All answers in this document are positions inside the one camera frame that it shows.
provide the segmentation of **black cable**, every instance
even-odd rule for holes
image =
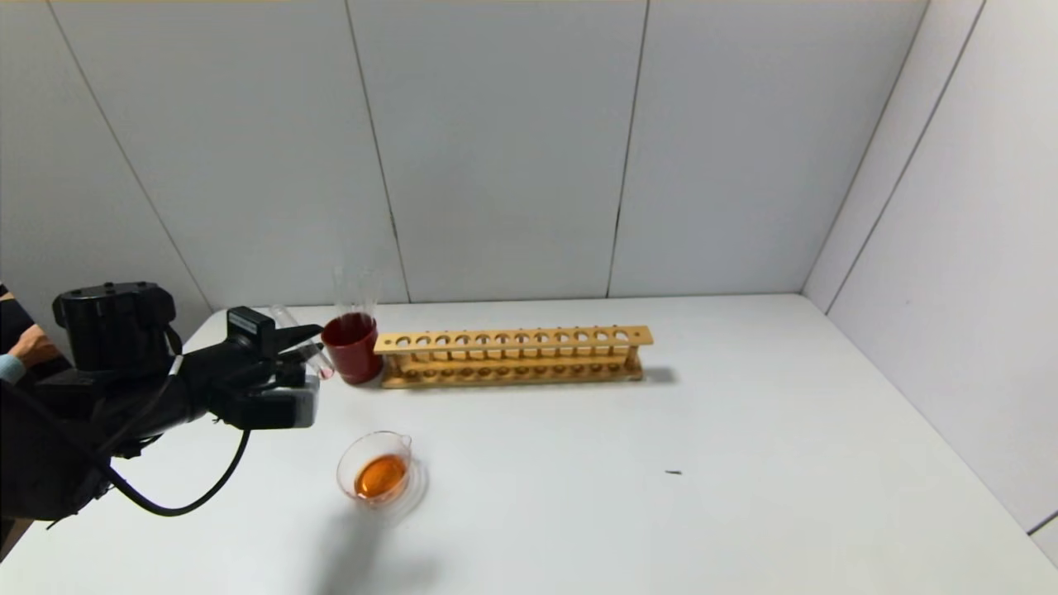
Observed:
[[[117,471],[114,471],[114,469],[109,465],[99,466],[98,464],[96,464],[96,467],[98,467],[99,471],[102,471],[103,474],[106,475],[108,480],[110,480],[110,483],[112,483],[114,487],[116,487],[129,500],[135,502],[136,505],[139,505],[144,510],[153,512],[161,517],[179,517],[181,515],[186,515],[191,510],[195,510],[199,506],[202,506],[203,504],[208,502],[211,498],[216,495],[217,492],[220,491],[220,488],[224,487],[224,484],[227,483],[227,480],[232,476],[232,473],[235,472],[235,468],[238,467],[239,461],[242,459],[242,453],[245,452],[247,443],[249,441],[250,441],[250,430],[243,430],[242,439],[239,440],[239,448],[235,450],[235,456],[232,457],[232,463],[230,463],[227,469],[224,470],[224,474],[221,475],[219,480],[217,480],[217,483],[214,484],[212,488],[209,488],[209,491],[202,494],[202,497],[196,500],[195,502],[191,502],[187,506],[181,506],[180,508],[166,508],[164,506],[159,506],[158,504],[154,504],[153,502],[147,500],[146,497],[138,492],[135,488],[130,486],[128,482],[126,482],[124,477],[118,475]]]
[[[146,417],[147,414],[154,409],[154,405],[158,404],[158,401],[161,400],[162,395],[164,395],[165,391],[169,387],[169,382],[171,380],[172,380],[172,375],[166,376],[165,382],[162,383],[162,387],[156,391],[153,395],[151,395],[147,400],[145,400],[143,404],[140,407],[140,409],[131,416],[129,416],[128,420],[126,420],[125,423],[123,423],[122,427],[118,428],[116,432],[114,432],[109,438],[107,438],[107,441],[103,443],[103,445],[101,445],[99,448],[95,449],[95,451],[99,453],[110,452],[110,449],[112,449],[114,445],[116,445],[122,438],[124,438],[125,434],[128,433],[128,431],[131,430],[133,426],[139,423],[141,419]]]
[[[229,464],[227,469],[224,471],[224,474],[221,475],[219,480],[217,480],[217,483],[214,484],[212,488],[209,488],[209,491],[205,492],[204,494],[202,494],[201,498],[199,498],[195,502],[191,502],[187,506],[181,506],[180,508],[166,508],[164,506],[159,506],[158,504],[154,504],[153,502],[147,500],[142,493],[136,491],[135,488],[130,486],[128,482],[125,481],[125,477],[122,477],[120,474],[117,474],[117,471],[114,471],[114,469],[110,466],[109,462],[106,458],[103,458],[102,455],[99,455],[96,452],[93,452],[92,449],[81,444],[80,440],[74,438],[73,436],[69,435],[66,431],[63,431],[61,425],[55,419],[55,417],[48,410],[43,408],[43,405],[38,403],[36,400],[30,398],[21,391],[13,390],[12,394],[14,394],[20,401],[22,401],[22,404],[29,407],[30,410],[32,410],[34,413],[40,416],[52,429],[52,431],[58,434],[58,436],[63,441],[66,441],[81,456],[88,459],[89,463],[91,463],[96,469],[98,469],[104,476],[110,480],[110,483],[113,484],[113,486],[117,488],[118,491],[124,493],[126,498],[134,502],[138,506],[140,506],[144,510],[153,512],[161,517],[179,517],[181,515],[186,515],[187,512],[190,512],[191,510],[195,510],[199,506],[202,506],[203,504],[208,502],[211,498],[213,498],[214,495],[216,495],[218,491],[220,491],[220,488],[224,487],[224,484],[227,483],[227,480],[232,476],[232,473],[235,472],[235,468],[239,465],[239,461],[242,459],[242,453],[245,452],[247,450],[247,443],[250,441],[250,430],[243,430],[242,439],[239,440],[239,448],[236,449],[235,456],[232,458],[232,463]]]
[[[177,335],[177,331],[174,330],[172,327],[169,325],[165,325],[165,338],[169,343],[169,349],[172,351],[172,355],[177,357],[174,371],[179,371],[180,356],[183,353],[184,343],[183,341],[180,340],[180,336]],[[102,452],[102,453],[110,452],[110,449],[112,449],[114,445],[116,445],[122,438],[124,438],[125,434],[129,430],[131,430],[133,426],[135,426],[141,419],[146,417],[147,414],[150,413],[156,405],[158,405],[158,401],[162,399],[162,395],[164,395],[165,391],[168,390],[169,387],[169,382],[171,382],[172,377],[176,376],[176,372],[174,371],[170,371],[169,375],[165,377],[165,382],[162,383],[162,387],[159,389],[153,395],[151,395],[150,398],[144,401],[143,404],[140,407],[140,409],[131,416],[129,416],[128,420],[125,421],[125,423],[123,423],[122,427],[118,428],[117,431],[113,433],[113,435],[107,438],[107,441],[103,443],[103,445],[99,448],[95,449],[96,452]]]

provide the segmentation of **person's arm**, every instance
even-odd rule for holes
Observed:
[[[0,356],[0,380],[18,384],[23,376],[25,376],[25,364],[22,363],[22,360],[11,354]]]
[[[58,348],[42,328],[33,325],[22,332],[7,354],[0,356],[0,379],[15,384],[25,376],[26,369],[57,357]]]

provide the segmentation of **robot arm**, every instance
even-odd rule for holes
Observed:
[[[318,379],[291,347],[317,325],[278,329],[250,308],[227,311],[227,337],[186,355],[169,323],[172,298],[150,283],[68,291],[53,304],[67,329],[75,367],[35,386],[3,383],[0,503],[4,517],[57,520],[76,513],[111,485],[158,515],[186,513],[226,482],[251,430],[307,428],[315,419]],[[169,428],[206,412],[243,430],[227,471],[201,499],[163,508],[110,467],[138,456]]]

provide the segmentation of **blue sleeve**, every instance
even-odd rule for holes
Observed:
[[[0,379],[12,384],[18,382],[25,376],[25,366],[21,360],[11,354],[0,356]]]

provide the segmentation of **red cup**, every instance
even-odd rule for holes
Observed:
[[[378,323],[360,313],[332,319],[321,335],[334,369],[347,384],[367,382],[382,369],[382,356],[375,355],[378,338]]]

